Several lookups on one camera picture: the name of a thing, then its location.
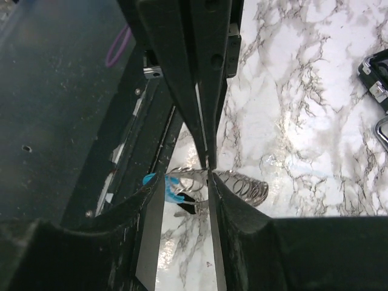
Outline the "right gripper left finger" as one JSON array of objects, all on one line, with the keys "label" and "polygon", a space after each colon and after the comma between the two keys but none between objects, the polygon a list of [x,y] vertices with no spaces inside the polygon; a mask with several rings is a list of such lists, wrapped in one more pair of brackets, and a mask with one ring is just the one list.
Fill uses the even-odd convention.
[{"label": "right gripper left finger", "polygon": [[2,290],[153,290],[165,178],[76,229],[1,222]]}]

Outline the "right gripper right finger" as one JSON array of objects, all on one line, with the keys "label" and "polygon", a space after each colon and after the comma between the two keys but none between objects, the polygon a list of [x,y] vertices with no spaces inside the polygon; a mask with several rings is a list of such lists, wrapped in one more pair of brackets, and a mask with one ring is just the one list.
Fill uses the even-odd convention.
[{"label": "right gripper right finger", "polygon": [[385,216],[231,219],[211,199],[219,290],[386,290]]}]

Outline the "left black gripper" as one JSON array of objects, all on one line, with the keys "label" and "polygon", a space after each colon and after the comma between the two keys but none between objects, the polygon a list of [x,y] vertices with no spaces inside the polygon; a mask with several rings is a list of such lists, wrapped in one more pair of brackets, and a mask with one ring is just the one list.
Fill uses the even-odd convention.
[{"label": "left black gripper", "polygon": [[216,135],[227,79],[234,77],[238,68],[244,1],[118,4],[145,52],[144,74],[151,78],[164,75],[173,102],[193,136],[201,167],[216,168]]}]

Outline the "blue silver carabiner keyring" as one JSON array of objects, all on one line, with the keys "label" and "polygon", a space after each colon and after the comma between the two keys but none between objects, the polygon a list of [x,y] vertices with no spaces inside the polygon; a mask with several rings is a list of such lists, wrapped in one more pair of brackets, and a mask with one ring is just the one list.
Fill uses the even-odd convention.
[{"label": "blue silver carabiner keyring", "polygon": [[233,170],[176,167],[164,175],[164,187],[167,203],[184,202],[178,196],[184,192],[196,200],[195,210],[209,207],[213,198],[231,219],[270,219],[256,208],[269,194],[268,183]]}]

